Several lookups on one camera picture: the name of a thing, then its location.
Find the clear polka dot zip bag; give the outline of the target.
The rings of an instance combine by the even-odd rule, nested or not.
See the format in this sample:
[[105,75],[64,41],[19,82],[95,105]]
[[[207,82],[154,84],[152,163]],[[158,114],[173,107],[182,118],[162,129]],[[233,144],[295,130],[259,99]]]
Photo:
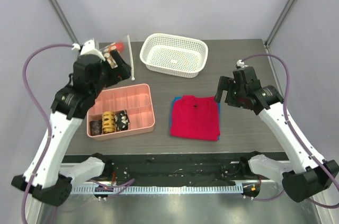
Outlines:
[[119,38],[116,41],[110,41],[110,42],[100,42],[99,43],[99,47],[100,50],[103,53],[106,53],[108,51],[111,51],[113,49],[115,49],[115,43],[116,42],[123,42],[125,45],[125,50],[120,53],[120,56],[124,59],[124,61],[129,64],[132,68],[131,71],[131,77],[130,80],[131,81],[135,81],[135,64],[134,64],[134,58],[133,58],[133,53],[132,53],[132,47],[131,47],[131,40],[130,40],[130,35],[125,35],[121,38]]

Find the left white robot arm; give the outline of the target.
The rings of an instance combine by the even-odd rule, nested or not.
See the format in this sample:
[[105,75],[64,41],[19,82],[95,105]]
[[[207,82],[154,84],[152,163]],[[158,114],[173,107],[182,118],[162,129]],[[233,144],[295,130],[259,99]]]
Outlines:
[[59,207],[73,188],[93,178],[107,181],[112,177],[112,160],[99,153],[66,171],[59,170],[73,135],[102,90],[131,76],[131,66],[119,53],[112,51],[111,55],[117,63],[115,68],[96,55],[80,55],[74,62],[69,82],[55,95],[39,150],[25,173],[13,177],[14,187]]

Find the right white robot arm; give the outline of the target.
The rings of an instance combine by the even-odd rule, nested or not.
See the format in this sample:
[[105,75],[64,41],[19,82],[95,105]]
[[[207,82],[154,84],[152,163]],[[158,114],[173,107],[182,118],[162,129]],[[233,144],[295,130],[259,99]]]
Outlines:
[[226,92],[229,106],[251,110],[273,132],[290,163],[283,164],[257,151],[241,158],[239,172],[250,179],[256,174],[280,183],[295,202],[306,200],[330,187],[338,174],[338,163],[326,160],[307,140],[286,109],[284,99],[272,85],[262,86],[253,67],[220,76],[215,101]]

